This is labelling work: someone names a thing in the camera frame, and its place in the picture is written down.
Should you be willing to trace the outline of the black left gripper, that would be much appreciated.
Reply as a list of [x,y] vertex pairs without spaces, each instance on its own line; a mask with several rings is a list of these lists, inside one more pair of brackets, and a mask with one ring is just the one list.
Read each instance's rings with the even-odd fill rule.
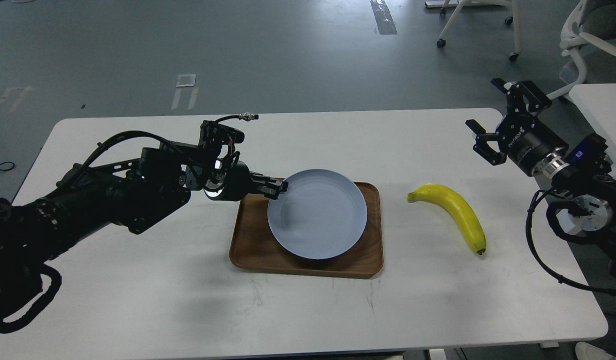
[[209,199],[214,201],[238,202],[248,194],[263,195],[265,198],[278,199],[288,190],[289,183],[276,177],[250,171],[243,161],[227,171],[221,186],[204,189]]

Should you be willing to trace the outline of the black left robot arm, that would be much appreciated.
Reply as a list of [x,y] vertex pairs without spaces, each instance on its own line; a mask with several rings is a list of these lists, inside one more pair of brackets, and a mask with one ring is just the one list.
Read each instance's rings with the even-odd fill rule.
[[258,115],[205,120],[196,145],[123,131],[74,164],[46,196],[21,206],[0,198],[0,334],[24,328],[54,299],[62,279],[47,262],[109,224],[141,234],[186,205],[192,191],[230,202],[286,192],[288,182],[240,160],[235,146],[244,133],[225,125],[233,118]]

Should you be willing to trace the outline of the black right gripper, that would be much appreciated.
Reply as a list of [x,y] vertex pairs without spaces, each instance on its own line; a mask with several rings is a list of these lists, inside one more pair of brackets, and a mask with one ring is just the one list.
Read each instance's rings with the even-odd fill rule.
[[[506,114],[496,133],[486,132],[475,119],[465,121],[475,135],[473,150],[493,166],[504,164],[508,157],[526,176],[534,177],[540,161],[551,153],[564,155],[569,148],[538,119],[553,101],[531,80],[508,82],[494,78],[491,84],[506,95]],[[500,150],[494,150],[490,142],[499,144]]]

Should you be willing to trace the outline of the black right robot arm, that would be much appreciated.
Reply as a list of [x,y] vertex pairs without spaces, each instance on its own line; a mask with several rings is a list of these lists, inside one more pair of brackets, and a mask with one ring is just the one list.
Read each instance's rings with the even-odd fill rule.
[[539,266],[558,283],[575,289],[616,297],[616,289],[582,284],[551,269],[541,260],[533,240],[533,216],[540,202],[552,198],[546,219],[560,239],[580,245],[594,245],[610,258],[610,273],[616,276],[616,179],[605,160],[606,141],[592,134],[572,152],[568,144],[539,120],[539,113],[552,101],[531,80],[491,80],[506,96],[506,115],[493,132],[476,120],[465,124],[475,135],[474,151],[492,166],[512,161],[526,176],[543,176],[548,190],[533,195],[525,222],[531,254]]

